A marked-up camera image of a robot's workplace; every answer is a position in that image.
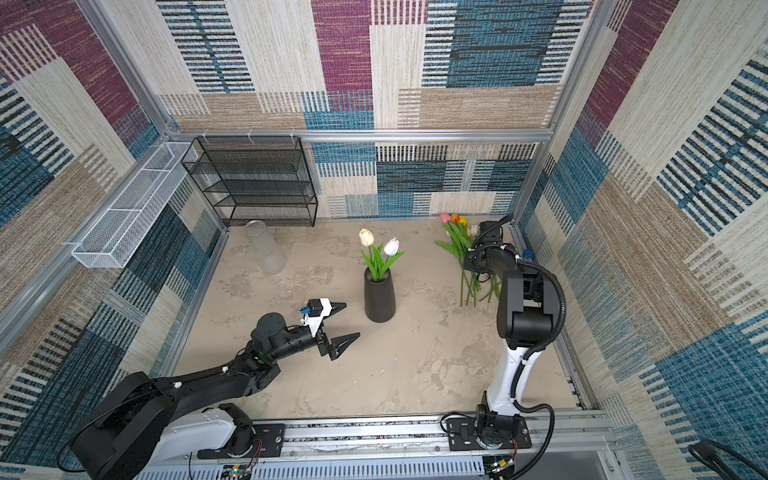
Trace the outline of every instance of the black wire shelf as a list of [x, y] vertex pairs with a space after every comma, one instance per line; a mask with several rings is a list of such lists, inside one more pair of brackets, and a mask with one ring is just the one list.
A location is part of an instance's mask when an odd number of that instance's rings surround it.
[[295, 137], [198, 137], [197, 159], [183, 162], [227, 226], [311, 226], [317, 195]]

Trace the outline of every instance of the white wire basket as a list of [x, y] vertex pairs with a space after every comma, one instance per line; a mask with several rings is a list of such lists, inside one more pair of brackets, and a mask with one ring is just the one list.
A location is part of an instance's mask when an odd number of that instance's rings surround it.
[[93, 224], [72, 256], [87, 268], [125, 268], [184, 179], [181, 158], [198, 153], [187, 142], [166, 142]]

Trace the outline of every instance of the stained surface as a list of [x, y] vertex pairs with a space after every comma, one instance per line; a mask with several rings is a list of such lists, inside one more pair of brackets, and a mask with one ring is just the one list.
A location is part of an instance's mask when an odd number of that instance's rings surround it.
[[[394, 272], [397, 313], [387, 323], [365, 317], [357, 233], [379, 242], [398, 237], [405, 256]], [[263, 392], [237, 403], [256, 417], [302, 417], [474, 410], [490, 385], [501, 350], [496, 302], [459, 307], [459, 269], [433, 240], [445, 240], [435, 218], [318, 223], [270, 229], [288, 258], [264, 276], [241, 227], [227, 248], [184, 348], [177, 373], [226, 362], [250, 338], [258, 319], [279, 312], [298, 323], [309, 298], [327, 296], [347, 308], [326, 321], [329, 336], [361, 332], [331, 362], [315, 349], [280, 360], [282, 372]], [[537, 362], [526, 404], [574, 408], [553, 348]]]

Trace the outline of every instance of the white tulip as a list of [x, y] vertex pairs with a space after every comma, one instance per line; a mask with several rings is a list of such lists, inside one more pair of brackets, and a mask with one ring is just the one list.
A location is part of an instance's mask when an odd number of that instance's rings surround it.
[[371, 230], [368, 230], [367, 228], [360, 230], [360, 243], [362, 243], [364, 247], [373, 245], [373, 233], [371, 233]]
[[397, 238], [391, 239], [389, 242], [386, 243], [384, 246], [384, 253], [389, 255], [390, 257], [397, 253], [397, 249], [400, 248], [400, 242], [397, 240]]

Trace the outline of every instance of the black corrugated hose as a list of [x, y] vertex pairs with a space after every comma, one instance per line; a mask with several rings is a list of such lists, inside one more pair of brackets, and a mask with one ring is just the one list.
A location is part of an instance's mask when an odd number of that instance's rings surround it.
[[[552, 331], [549, 333], [549, 336], [546, 339], [537, 343], [533, 347], [529, 348], [527, 352], [525, 352], [525, 354], [523, 355], [523, 360], [527, 362], [528, 359], [531, 358], [531, 355], [533, 355], [536, 352], [542, 351], [544, 348], [547, 347], [547, 345], [554, 342], [554, 340], [558, 338], [558, 335], [560, 335], [560, 332], [563, 330], [563, 325], [565, 324], [565, 292], [563, 292], [563, 287], [560, 285], [558, 278], [549, 270], [545, 269], [544, 267], [536, 263], [523, 260], [522, 258], [518, 258], [517, 261], [518, 261], [518, 265], [527, 266], [534, 270], [537, 270], [539, 273], [541, 273], [541, 275], [545, 276], [550, 282], [552, 282], [552, 285], [554, 286], [554, 291], [558, 295], [558, 303], [559, 303], [558, 319], [554, 323], [554, 327], [552, 328]], [[544, 409], [548, 410], [549, 411], [549, 428], [547, 428], [547, 436], [544, 438], [544, 441], [542, 442], [538, 452], [536, 452], [536, 455], [534, 456], [534, 458], [530, 462], [525, 464], [523, 468], [516, 471], [515, 474], [510, 478], [510, 480], [515, 480], [517, 478], [522, 477], [523, 475], [528, 473], [528, 471], [531, 470], [531, 468], [533, 468], [534, 465], [536, 465], [536, 463], [541, 459], [542, 456], [544, 456], [544, 453], [547, 451], [549, 442], [552, 440], [552, 435], [554, 434], [554, 410], [552, 409], [551, 405], [547, 403], [540, 403], [539, 405], [536, 405], [536, 406], [524, 407], [520, 404], [518, 399], [515, 398], [515, 394], [518, 390], [518, 382], [520, 381], [520, 376], [522, 375], [524, 368], [525, 368], [525, 365], [523, 362], [521, 362], [520, 365], [518, 365], [518, 369], [515, 371], [515, 377], [512, 380], [512, 388], [509, 395], [512, 397], [512, 402], [515, 405], [515, 408], [520, 410], [523, 413], [534, 413]]]

